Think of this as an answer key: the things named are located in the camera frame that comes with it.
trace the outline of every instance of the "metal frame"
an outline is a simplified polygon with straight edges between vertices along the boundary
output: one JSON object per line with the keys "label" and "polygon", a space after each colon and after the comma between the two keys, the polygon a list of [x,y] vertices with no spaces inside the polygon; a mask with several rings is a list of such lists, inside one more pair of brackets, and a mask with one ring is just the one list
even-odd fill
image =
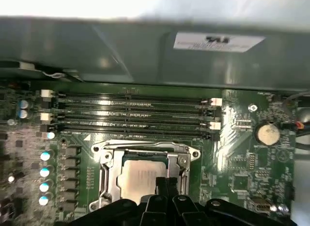
{"label": "metal frame", "polygon": [[94,144],[92,152],[100,156],[100,181],[99,199],[89,205],[90,211],[121,199],[117,177],[122,174],[122,163],[126,153],[167,156],[167,177],[178,178],[180,194],[188,194],[190,162],[201,156],[198,149],[185,144],[126,140],[109,140]]}

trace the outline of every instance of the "white label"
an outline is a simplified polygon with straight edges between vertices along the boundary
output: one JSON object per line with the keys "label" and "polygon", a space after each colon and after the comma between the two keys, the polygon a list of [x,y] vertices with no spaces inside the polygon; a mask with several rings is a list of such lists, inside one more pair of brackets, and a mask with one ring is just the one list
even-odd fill
{"label": "white label", "polygon": [[245,52],[263,41],[264,37],[219,33],[186,33],[176,35],[174,49]]}

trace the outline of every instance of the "motherboard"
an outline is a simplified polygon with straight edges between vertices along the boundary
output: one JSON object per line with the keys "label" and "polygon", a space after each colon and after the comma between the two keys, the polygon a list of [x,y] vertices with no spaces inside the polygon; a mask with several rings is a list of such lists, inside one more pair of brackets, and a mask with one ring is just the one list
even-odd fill
{"label": "motherboard", "polygon": [[[205,204],[275,218],[294,199],[295,130],[280,93],[60,81],[0,86],[0,224],[52,226],[156,177]],[[297,103],[291,102],[293,113]]]}

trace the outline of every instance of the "cpu socket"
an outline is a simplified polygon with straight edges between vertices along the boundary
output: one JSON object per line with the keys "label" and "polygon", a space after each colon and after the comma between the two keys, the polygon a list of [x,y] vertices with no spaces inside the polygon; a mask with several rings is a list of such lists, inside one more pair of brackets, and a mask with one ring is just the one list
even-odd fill
{"label": "cpu socket", "polygon": [[201,156],[185,144],[129,140],[97,143],[92,152],[100,160],[100,182],[90,211],[121,198],[139,204],[155,194],[156,177],[177,178],[179,193],[188,194],[190,162]]}

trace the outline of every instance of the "gray metal panel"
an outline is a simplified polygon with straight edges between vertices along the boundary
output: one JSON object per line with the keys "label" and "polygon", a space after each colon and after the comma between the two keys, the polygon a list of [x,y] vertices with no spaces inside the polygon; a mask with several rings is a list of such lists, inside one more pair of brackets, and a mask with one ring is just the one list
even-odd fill
{"label": "gray metal panel", "polygon": [[[178,31],[265,36],[245,53],[173,49]],[[306,89],[306,33],[210,25],[0,19],[0,57],[77,69],[86,81]]]}

